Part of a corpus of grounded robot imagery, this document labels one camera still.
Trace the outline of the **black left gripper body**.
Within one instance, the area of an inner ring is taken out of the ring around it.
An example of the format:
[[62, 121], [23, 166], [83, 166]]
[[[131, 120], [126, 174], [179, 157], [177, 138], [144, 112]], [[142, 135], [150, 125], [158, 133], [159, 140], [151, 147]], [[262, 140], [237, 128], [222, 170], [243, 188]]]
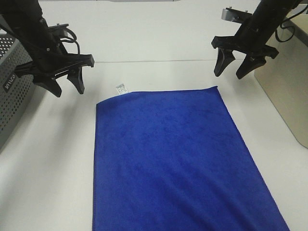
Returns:
[[91, 54], [81, 54], [80, 45], [76, 38], [60, 38], [56, 48], [63, 48], [63, 43], [74, 43], [77, 46], [77, 53], [62, 52], [61, 54], [52, 52], [49, 47], [43, 49], [31, 42], [20, 39], [26, 45], [26, 50], [32, 49], [32, 61], [16, 66], [15, 73], [18, 76], [33, 75], [42, 78], [57, 79], [67, 75], [72, 69], [84, 66], [94, 67], [94, 58]]

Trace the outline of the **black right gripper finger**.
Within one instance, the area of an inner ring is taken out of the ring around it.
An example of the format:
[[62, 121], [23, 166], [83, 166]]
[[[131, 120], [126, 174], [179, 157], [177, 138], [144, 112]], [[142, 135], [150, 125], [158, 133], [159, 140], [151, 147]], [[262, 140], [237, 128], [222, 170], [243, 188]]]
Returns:
[[266, 59], [264, 56], [250, 56], [246, 55], [244, 61], [238, 68], [236, 76], [238, 79], [242, 79], [253, 70], [265, 65]]
[[218, 57], [214, 68], [215, 76], [219, 77], [225, 68], [234, 60], [233, 50], [218, 48]]

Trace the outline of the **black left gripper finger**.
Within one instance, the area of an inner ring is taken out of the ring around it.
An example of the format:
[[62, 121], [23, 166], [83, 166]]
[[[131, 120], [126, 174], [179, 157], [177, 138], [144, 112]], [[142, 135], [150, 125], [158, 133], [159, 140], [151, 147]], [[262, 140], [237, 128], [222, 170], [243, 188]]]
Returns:
[[67, 79], [75, 86], [79, 94], [84, 93], [84, 83], [82, 78], [82, 68], [72, 69], [68, 72]]
[[33, 83], [39, 87], [46, 89], [47, 91], [49, 91], [58, 98], [62, 94], [62, 89], [60, 88], [56, 80], [34, 76]]

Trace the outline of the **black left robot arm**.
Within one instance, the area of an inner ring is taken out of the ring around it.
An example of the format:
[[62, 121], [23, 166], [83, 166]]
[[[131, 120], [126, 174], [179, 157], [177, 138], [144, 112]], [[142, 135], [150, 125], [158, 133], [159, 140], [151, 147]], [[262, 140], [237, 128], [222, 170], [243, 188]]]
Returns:
[[37, 0], [2, 0], [1, 29], [21, 42], [31, 61], [15, 68], [18, 77], [33, 76], [33, 83], [56, 97], [57, 79], [66, 76], [79, 94], [84, 93], [82, 68], [94, 66], [91, 54], [81, 54], [76, 34], [68, 24], [48, 26]]

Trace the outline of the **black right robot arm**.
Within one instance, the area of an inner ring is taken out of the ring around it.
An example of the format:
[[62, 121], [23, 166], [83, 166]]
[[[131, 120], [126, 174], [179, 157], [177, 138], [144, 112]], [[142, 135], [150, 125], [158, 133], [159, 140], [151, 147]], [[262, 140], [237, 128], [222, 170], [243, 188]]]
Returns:
[[241, 26], [234, 36], [213, 38], [211, 45], [218, 49], [215, 76], [220, 76], [235, 60], [233, 51], [245, 54], [245, 59], [236, 72], [238, 79], [265, 65], [266, 57], [275, 59], [279, 52], [266, 43], [278, 26], [287, 20], [287, 14], [300, 2], [299, 0], [262, 0], [253, 13], [239, 11], [232, 7], [223, 9], [221, 15], [223, 20], [239, 23]]

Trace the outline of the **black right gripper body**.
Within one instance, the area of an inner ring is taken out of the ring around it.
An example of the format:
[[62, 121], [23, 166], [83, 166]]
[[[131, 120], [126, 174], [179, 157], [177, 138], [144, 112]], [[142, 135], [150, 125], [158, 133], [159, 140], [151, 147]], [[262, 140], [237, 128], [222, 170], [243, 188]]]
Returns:
[[276, 58], [279, 54], [276, 48], [266, 45], [278, 27], [276, 20], [250, 17], [246, 19], [234, 36], [215, 36], [211, 42], [213, 48], [239, 51], [255, 57]]

